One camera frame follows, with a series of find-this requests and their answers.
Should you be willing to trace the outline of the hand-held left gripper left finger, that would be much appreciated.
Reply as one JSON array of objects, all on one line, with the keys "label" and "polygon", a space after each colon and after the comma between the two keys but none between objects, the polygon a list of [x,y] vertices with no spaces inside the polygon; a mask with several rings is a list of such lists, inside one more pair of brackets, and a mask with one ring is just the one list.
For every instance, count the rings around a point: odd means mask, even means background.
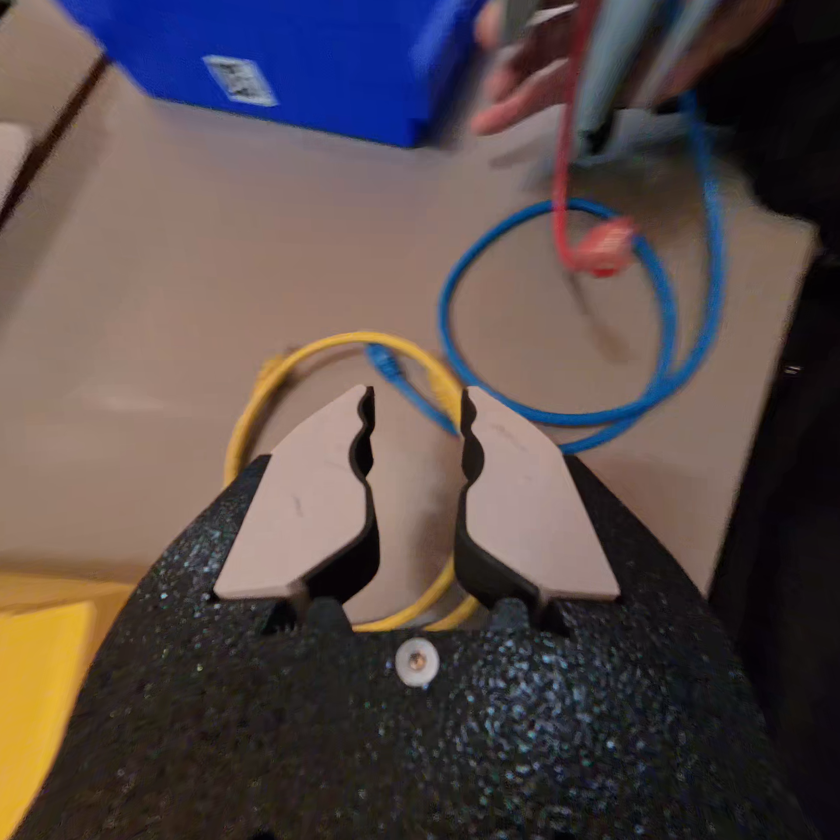
[{"label": "hand-held left gripper left finger", "polygon": [[266,469],[216,579],[222,601],[347,602],[380,567],[368,475],[375,394],[356,385],[297,425]]}]

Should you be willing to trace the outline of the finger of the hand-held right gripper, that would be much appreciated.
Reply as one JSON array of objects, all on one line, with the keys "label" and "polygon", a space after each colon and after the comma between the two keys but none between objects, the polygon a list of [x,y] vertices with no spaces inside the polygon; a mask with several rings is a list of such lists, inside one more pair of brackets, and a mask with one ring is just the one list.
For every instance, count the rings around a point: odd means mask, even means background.
[{"label": "finger of the hand-held right gripper", "polygon": [[653,109],[692,90],[726,55],[720,1],[685,2],[639,83],[639,107]]},{"label": "finger of the hand-held right gripper", "polygon": [[599,154],[613,129],[618,99],[659,1],[603,1],[595,18],[574,112],[574,153]]}]

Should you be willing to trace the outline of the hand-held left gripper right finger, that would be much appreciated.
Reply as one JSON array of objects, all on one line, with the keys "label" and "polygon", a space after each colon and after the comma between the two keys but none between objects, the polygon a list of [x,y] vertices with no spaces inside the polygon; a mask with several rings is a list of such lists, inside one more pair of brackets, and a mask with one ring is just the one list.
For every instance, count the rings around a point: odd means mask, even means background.
[{"label": "hand-held left gripper right finger", "polygon": [[560,448],[475,385],[462,393],[455,576],[487,610],[506,599],[615,602],[620,586]]}]

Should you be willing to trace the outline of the beige desk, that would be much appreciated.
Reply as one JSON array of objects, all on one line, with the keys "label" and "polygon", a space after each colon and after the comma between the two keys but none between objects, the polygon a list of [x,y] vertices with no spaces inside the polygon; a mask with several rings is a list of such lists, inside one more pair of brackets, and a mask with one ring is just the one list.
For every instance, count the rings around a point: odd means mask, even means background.
[{"label": "beige desk", "polygon": [[[265,359],[384,331],[440,356],[436,302],[490,227],[548,195],[555,111],[398,150],[147,99],[110,70],[2,233],[2,564],[136,581],[223,485]],[[728,285],[692,382],[583,456],[705,592],[816,247],[717,164]],[[697,182],[681,144],[578,173],[570,193],[632,217],[679,295],[679,349],[706,287]],[[642,271],[570,279],[550,220],[470,271],[455,332],[483,380],[556,413],[648,383],[655,301]],[[354,349],[301,366],[255,453],[353,385],[375,388],[371,472],[381,567],[355,621],[403,609],[450,551],[459,442]]]}]

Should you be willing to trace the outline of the person's right hand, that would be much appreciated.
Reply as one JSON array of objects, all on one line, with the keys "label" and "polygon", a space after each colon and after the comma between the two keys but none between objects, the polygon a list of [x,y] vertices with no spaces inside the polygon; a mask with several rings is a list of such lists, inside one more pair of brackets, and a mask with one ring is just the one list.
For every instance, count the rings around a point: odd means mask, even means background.
[{"label": "person's right hand", "polygon": [[485,105],[470,122],[474,135],[498,134],[564,101],[576,11],[553,10],[558,4],[543,2],[549,12],[510,46],[501,40],[503,2],[483,6],[476,18],[476,42],[487,52],[500,52],[500,58],[484,83]]}]

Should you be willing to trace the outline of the blue plastic box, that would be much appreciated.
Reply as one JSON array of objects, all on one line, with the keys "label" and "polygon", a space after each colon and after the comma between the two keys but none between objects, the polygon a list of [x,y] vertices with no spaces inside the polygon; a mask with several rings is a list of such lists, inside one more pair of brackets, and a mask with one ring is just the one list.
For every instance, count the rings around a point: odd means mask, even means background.
[{"label": "blue plastic box", "polygon": [[482,2],[59,5],[151,98],[410,149],[455,98]]}]

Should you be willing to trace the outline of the yellow box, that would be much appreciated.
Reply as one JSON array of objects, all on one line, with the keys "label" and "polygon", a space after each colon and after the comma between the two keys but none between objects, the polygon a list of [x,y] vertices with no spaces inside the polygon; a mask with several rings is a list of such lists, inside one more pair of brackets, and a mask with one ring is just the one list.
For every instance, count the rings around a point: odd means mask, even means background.
[{"label": "yellow box", "polygon": [[56,760],[87,672],[133,584],[1,573],[1,838]]}]

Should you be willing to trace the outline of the beige neighbouring table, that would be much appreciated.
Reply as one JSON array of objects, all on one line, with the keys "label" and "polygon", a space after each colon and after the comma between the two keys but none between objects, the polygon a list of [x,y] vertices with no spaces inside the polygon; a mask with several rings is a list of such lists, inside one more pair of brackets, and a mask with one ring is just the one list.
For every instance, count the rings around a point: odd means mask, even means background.
[{"label": "beige neighbouring table", "polygon": [[2,224],[107,66],[58,2],[2,2]]}]

